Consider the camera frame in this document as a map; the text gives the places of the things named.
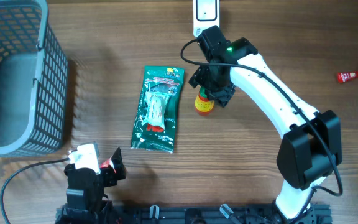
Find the red chili sauce bottle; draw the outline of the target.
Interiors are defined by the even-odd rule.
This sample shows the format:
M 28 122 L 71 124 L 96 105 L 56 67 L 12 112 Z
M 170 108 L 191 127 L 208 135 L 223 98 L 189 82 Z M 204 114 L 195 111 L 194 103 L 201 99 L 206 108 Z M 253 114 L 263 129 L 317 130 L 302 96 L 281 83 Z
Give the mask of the red chili sauce bottle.
M 214 101 L 208 99 L 205 89 L 201 87 L 195 99 L 196 112 L 201 116 L 206 116 L 212 112 L 213 108 Z

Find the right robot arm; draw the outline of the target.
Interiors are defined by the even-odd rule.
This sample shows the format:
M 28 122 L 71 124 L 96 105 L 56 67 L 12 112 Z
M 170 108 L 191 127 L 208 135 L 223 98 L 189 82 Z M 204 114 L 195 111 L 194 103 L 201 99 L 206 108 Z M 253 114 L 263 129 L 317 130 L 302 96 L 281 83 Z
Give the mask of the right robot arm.
M 320 112 L 292 92 L 247 39 L 227 40 L 218 26 L 211 26 L 198 32 L 194 43 L 206 58 L 189 81 L 200 88 L 200 98 L 223 107 L 236 89 L 242 90 L 281 139 L 276 163 L 284 181 L 277 198 L 270 204 L 248 205 L 242 215 L 225 204 L 220 212 L 234 223 L 331 223 L 329 205 L 311 200 L 330 175 L 337 182 L 334 196 L 343 193 L 339 117 L 331 110 Z

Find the small red sachet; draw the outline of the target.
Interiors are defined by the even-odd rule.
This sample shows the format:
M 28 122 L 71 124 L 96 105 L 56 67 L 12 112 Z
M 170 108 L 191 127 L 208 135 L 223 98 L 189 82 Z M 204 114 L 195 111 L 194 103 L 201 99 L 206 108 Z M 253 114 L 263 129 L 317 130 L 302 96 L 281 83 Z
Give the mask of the small red sachet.
M 117 173 L 112 157 L 110 157 L 108 160 L 104 161 L 99 167 L 100 167 L 100 169 L 108 168 L 108 169 L 111 169 L 115 174 Z

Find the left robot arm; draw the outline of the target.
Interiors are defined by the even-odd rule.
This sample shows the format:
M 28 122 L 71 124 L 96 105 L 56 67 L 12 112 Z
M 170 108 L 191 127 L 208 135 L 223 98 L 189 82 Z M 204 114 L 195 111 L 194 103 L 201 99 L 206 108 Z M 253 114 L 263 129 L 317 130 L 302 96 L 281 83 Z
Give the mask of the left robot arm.
M 56 224 L 75 223 L 122 223 L 112 201 L 104 193 L 105 188 L 116 186 L 126 178 L 126 168 L 118 148 L 97 174 L 93 169 L 75 169 L 67 165 L 64 173 L 68 178 L 67 203 L 57 209 Z

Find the light green wipes packet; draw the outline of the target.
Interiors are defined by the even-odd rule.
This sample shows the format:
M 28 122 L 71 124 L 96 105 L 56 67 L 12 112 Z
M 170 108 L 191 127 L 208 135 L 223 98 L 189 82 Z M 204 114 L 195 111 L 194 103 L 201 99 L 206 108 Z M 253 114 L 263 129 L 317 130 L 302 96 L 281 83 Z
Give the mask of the light green wipes packet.
M 165 110 L 171 95 L 161 92 L 146 92 L 147 112 L 142 125 L 150 124 L 165 129 Z

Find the green 3M glove package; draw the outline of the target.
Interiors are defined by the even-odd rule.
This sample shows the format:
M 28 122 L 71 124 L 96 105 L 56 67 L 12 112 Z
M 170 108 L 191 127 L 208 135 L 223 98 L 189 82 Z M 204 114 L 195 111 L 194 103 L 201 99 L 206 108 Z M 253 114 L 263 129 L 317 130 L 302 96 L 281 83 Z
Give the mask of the green 3M glove package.
M 177 67 L 147 65 L 140 91 L 131 149 L 162 151 L 172 153 L 177 130 L 178 102 L 181 97 L 185 70 Z M 147 112 L 146 92 L 161 92 L 171 95 L 165 110 L 165 129 L 150 124 L 142 125 Z

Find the small red box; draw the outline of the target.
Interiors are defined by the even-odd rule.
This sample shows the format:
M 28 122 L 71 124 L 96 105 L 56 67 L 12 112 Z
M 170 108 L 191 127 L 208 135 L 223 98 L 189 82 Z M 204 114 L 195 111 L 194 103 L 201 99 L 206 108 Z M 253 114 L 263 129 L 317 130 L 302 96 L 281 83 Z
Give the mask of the small red box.
M 336 78 L 339 83 L 345 83 L 358 78 L 358 71 L 337 73 Z

